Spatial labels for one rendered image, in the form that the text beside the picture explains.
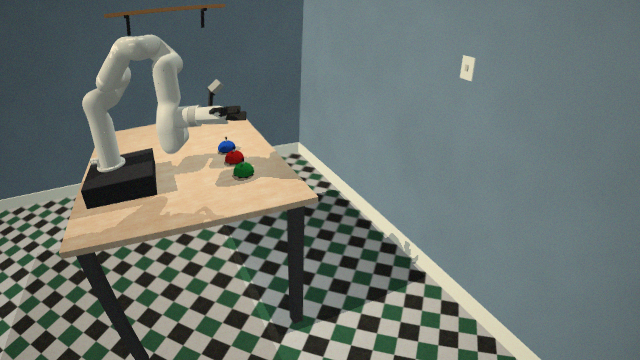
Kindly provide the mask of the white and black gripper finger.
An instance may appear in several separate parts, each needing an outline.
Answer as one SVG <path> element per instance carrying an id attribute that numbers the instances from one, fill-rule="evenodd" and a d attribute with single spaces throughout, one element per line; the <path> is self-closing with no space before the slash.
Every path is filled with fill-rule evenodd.
<path id="1" fill-rule="evenodd" d="M 230 120 L 230 121 L 243 121 L 246 120 L 246 111 L 241 111 L 241 115 L 239 116 L 226 116 L 227 119 L 225 120 Z M 231 119 L 232 118 L 232 119 Z"/>
<path id="2" fill-rule="evenodd" d="M 222 116 L 239 116 L 240 115 L 240 106 L 225 106 L 225 107 L 219 107 L 219 108 L 212 108 L 209 111 L 209 114 L 214 114 L 215 112 L 219 112 L 220 113 L 220 117 Z"/>

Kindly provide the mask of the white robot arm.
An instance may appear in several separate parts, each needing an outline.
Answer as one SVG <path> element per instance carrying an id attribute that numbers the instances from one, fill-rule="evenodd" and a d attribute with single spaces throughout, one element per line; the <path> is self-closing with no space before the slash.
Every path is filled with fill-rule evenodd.
<path id="1" fill-rule="evenodd" d="M 181 95 L 177 74 L 183 68 L 181 57 L 155 35 L 121 37 L 113 44 L 97 75 L 97 89 L 87 93 L 82 101 L 97 153 L 90 163 L 97 164 L 100 172 L 113 171 L 125 164 L 107 110 L 119 102 L 130 82 L 130 60 L 148 58 L 153 61 L 158 58 L 152 64 L 152 75 L 158 101 L 156 130 L 162 149 L 168 154 L 178 152 L 189 139 L 188 128 L 184 127 L 198 127 L 197 105 L 178 107 Z"/>

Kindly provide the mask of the red dome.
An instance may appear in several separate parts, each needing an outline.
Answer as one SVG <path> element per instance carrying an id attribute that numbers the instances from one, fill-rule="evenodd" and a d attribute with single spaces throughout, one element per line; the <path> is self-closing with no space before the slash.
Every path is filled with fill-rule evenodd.
<path id="1" fill-rule="evenodd" d="M 242 162 L 242 158 L 244 158 L 243 154 L 240 151 L 235 150 L 235 147 L 233 147 L 233 150 L 228 152 L 225 156 L 225 163 L 237 165 L 236 163 Z"/>

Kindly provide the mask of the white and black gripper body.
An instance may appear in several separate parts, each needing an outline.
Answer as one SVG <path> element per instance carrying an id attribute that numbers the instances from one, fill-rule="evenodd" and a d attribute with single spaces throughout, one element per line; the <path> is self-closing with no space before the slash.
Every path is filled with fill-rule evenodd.
<path id="1" fill-rule="evenodd" d="M 209 111 L 212 108 L 219 108 L 219 107 L 223 107 L 223 106 L 209 106 L 209 107 L 201 107 L 200 105 L 197 105 L 195 108 L 195 123 L 198 127 L 200 127 L 202 124 L 228 124 L 228 121 L 226 122 L 226 116 L 224 117 L 220 117 L 220 113 L 214 113 L 214 114 L 209 114 Z M 216 123 L 217 122 L 217 123 Z"/>

